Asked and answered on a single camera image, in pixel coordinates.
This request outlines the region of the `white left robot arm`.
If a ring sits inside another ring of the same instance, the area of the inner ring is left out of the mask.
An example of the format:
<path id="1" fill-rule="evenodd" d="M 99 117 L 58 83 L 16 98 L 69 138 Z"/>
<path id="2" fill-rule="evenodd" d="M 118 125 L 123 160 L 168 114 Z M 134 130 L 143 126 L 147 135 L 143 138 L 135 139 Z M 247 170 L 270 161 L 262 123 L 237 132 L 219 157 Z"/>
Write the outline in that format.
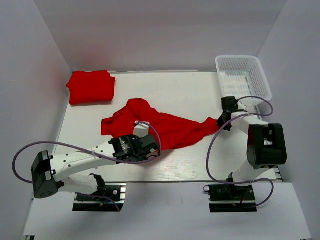
<path id="1" fill-rule="evenodd" d="M 148 134 L 144 137 L 124 135 L 112 138 L 92 150 L 77 148 L 70 154 L 49 155 L 40 152 L 31 166 L 33 193 L 44 199 L 58 192 L 102 195 L 106 184 L 102 176 L 83 171 L 106 166 L 108 161 L 142 164 L 161 154 L 161 143 Z"/>

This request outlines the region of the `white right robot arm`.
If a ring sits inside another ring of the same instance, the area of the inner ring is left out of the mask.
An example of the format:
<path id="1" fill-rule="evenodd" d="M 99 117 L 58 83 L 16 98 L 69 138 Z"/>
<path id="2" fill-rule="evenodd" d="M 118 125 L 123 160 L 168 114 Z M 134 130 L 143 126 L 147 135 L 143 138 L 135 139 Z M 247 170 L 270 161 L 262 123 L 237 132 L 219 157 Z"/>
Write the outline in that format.
<path id="1" fill-rule="evenodd" d="M 229 175 L 236 185 L 249 185 L 264 172 L 287 162 L 287 148 L 283 126 L 260 120 L 257 113 L 239 107 L 244 97 L 227 96 L 221 99 L 222 114 L 217 125 L 230 131 L 236 127 L 247 135 L 246 160 Z"/>

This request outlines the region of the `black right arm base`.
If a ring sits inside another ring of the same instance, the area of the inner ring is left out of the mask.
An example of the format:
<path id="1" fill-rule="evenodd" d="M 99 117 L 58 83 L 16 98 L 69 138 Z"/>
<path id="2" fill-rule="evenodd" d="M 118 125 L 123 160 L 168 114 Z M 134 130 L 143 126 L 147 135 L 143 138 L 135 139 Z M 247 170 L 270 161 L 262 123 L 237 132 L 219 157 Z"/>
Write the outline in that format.
<path id="1" fill-rule="evenodd" d="M 218 201 L 254 201 L 255 194 L 253 187 L 237 186 L 227 184 L 211 184 L 205 185 L 203 191 L 209 195 L 209 200 L 212 202 Z"/>

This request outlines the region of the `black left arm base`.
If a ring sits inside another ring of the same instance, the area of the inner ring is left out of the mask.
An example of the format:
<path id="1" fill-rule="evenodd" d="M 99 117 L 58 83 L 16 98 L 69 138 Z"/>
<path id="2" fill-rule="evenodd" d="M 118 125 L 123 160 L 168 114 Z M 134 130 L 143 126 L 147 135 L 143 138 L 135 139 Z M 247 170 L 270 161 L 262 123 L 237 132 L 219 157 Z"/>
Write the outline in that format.
<path id="1" fill-rule="evenodd" d="M 97 190 L 89 196 L 81 196 L 76 195 L 76 200 L 79 202 L 89 202 L 89 201 L 107 201 L 107 199 L 102 198 L 108 197 L 115 202 L 119 202 L 121 200 L 121 185 L 116 184 L 107 184 L 104 189 Z"/>

